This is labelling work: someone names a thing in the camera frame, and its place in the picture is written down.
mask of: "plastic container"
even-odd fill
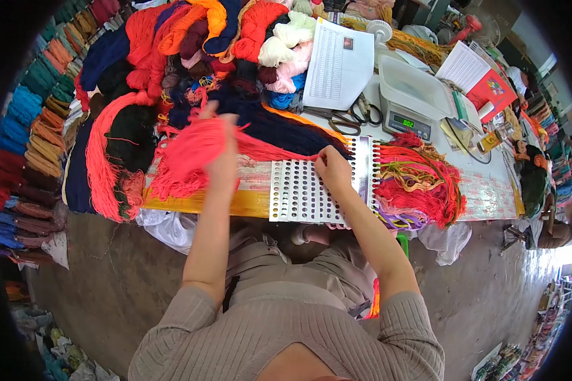
[[[450,91],[440,80],[390,56],[379,57],[379,92],[389,102],[432,120],[457,115]]]

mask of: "sleeve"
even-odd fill
[[[212,325],[216,304],[202,289],[181,288],[165,315],[142,339],[129,364],[129,381],[157,380],[169,366],[174,351],[190,333]]]
[[[382,303],[379,328],[394,380],[443,379],[445,353],[432,332],[420,294],[403,291]]]

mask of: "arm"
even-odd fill
[[[333,147],[320,151],[315,169],[341,205],[366,260],[379,278],[381,302],[401,291],[419,293],[415,273],[396,238],[351,185],[352,167]]]
[[[218,103],[208,103],[202,118],[214,114]],[[207,292],[219,308],[229,257],[229,206],[237,178],[235,115],[221,115],[225,123],[225,151],[206,167],[209,185],[195,230],[193,244],[182,272],[182,287],[196,286]]]

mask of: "white fan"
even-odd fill
[[[392,27],[383,20],[371,20],[366,25],[366,33],[375,36],[375,44],[385,44],[392,38]]]

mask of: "navy blue yarn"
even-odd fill
[[[312,156],[330,145],[327,139],[313,129],[289,123],[285,118],[265,110],[258,95],[243,97],[236,88],[229,84],[228,80],[222,81],[218,90],[208,93],[208,99],[219,101],[219,114],[239,115],[238,126],[250,123],[250,126],[244,129],[245,133],[276,147],[296,154]],[[343,157],[351,159],[351,156],[342,149],[339,152]]]
[[[80,213],[98,214],[92,205],[92,191],[87,181],[85,149],[92,131],[93,119],[87,119],[78,128],[76,143],[70,153],[70,167],[66,182],[68,209]]]
[[[218,54],[227,50],[237,33],[237,16],[242,9],[242,2],[240,0],[221,0],[220,4],[227,11],[227,25],[217,37],[212,37],[204,43],[204,51],[209,54]]]
[[[129,54],[129,37],[125,24],[119,29],[104,33],[91,45],[80,70],[80,85],[85,91],[95,90],[101,73],[118,60]]]

